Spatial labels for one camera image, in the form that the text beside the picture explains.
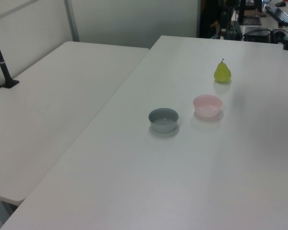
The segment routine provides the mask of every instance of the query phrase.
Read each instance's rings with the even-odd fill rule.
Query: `desk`
[[[271,3],[269,4],[271,7],[275,7],[275,3],[280,2],[281,0],[272,0]],[[286,6],[284,7],[280,7],[280,9],[285,12],[286,14],[288,14],[288,1],[286,2]],[[273,29],[279,29],[278,28],[278,22],[267,13],[266,17],[262,17],[260,18],[262,25],[259,27],[265,27],[268,28],[270,30]],[[242,34],[244,34],[245,31],[245,25],[240,26]]]
[[[222,58],[230,84],[214,82]],[[220,116],[193,114],[204,93]],[[159,107],[179,129],[149,128]],[[26,229],[288,229],[288,51],[162,36],[2,227]]]
[[[0,200],[32,192],[147,52],[67,42],[0,89]]]

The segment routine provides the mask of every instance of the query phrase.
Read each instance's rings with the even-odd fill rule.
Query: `computer mouse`
[[[280,1],[278,3],[275,3],[275,6],[277,6],[277,7],[286,6],[286,3],[284,1]]]

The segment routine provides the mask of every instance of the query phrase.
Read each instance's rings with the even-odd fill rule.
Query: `keyboard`
[[[278,22],[283,21],[285,26],[288,26],[288,14],[283,12],[278,7],[265,6],[267,13],[270,14]]]

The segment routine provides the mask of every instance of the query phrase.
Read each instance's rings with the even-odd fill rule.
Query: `bowl rim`
[[[157,112],[158,110],[163,110],[163,111],[164,111],[164,110],[167,110],[168,112],[173,113],[173,115],[175,116],[175,119],[173,120],[172,123],[166,124],[166,125],[160,125],[160,124],[154,123],[155,120],[152,120],[151,116],[152,116],[152,114],[153,114],[154,112]],[[170,109],[170,108],[158,108],[158,109],[154,109],[154,110],[151,111],[151,112],[149,113],[149,115],[148,115],[149,121],[150,121],[151,123],[153,123],[155,126],[170,126],[171,124],[176,123],[176,122],[178,121],[178,118],[179,118],[178,113],[177,113],[175,110]]]
[[[211,95],[211,94],[202,94],[202,95],[199,95],[199,96],[194,98],[194,100],[193,100],[194,107],[196,107],[197,109],[204,110],[202,107],[198,107],[195,105],[195,100],[199,100],[201,98],[206,98],[206,97],[214,98],[216,101],[218,101],[220,103],[220,106],[218,105],[218,107],[217,107],[218,110],[221,109],[221,107],[223,106],[223,102],[219,97]]]

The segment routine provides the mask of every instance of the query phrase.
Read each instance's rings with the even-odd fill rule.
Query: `bowl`
[[[153,110],[149,114],[148,119],[154,131],[168,133],[176,128],[178,113],[169,108],[159,108]]]
[[[214,117],[219,114],[222,100],[213,95],[200,95],[193,100],[195,113],[202,117]]]

